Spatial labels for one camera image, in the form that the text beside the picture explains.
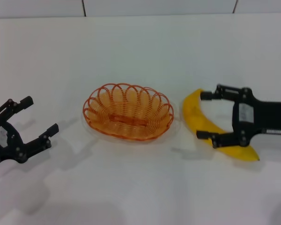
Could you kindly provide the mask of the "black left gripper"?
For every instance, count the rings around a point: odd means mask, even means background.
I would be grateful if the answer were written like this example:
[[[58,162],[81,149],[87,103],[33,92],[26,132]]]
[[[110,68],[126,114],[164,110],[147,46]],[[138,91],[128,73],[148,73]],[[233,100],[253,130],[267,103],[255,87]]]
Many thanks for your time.
[[[24,144],[19,132],[7,121],[20,111],[27,109],[34,104],[31,96],[27,96],[19,103],[8,99],[0,106],[0,128],[6,130],[6,146],[0,144],[0,163],[4,160],[14,160],[20,164],[25,163],[29,158],[49,149],[52,144],[50,138],[59,132],[58,124],[49,127],[43,134],[33,141]]]

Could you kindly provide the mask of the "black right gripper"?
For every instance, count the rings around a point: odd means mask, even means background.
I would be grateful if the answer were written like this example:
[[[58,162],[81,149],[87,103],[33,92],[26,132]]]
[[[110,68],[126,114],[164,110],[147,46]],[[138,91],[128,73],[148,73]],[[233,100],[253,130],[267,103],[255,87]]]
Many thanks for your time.
[[[281,102],[261,101],[250,88],[234,88],[218,84],[214,92],[202,91],[201,100],[229,100],[234,102],[233,132],[197,131],[198,139],[211,140],[213,148],[248,146],[255,135],[281,135]]]

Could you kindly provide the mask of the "yellow banana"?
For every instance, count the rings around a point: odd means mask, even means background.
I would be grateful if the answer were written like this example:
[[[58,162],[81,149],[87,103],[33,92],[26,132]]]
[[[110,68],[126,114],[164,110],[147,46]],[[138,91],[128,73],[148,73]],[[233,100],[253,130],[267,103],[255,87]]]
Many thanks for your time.
[[[202,91],[202,89],[197,89],[183,101],[182,112],[187,126],[194,134],[197,131],[224,134],[226,131],[215,125],[202,112],[200,107],[200,94]],[[258,154],[251,146],[219,147],[217,150],[242,161],[259,161]]]

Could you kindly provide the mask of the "orange wire basket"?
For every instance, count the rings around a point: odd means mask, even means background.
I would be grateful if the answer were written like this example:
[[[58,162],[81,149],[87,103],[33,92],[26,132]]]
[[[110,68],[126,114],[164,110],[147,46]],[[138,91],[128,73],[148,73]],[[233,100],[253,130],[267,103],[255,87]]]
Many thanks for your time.
[[[99,133],[138,142],[159,138],[174,121],[173,106],[164,94],[127,83],[95,89],[84,102],[82,114]]]

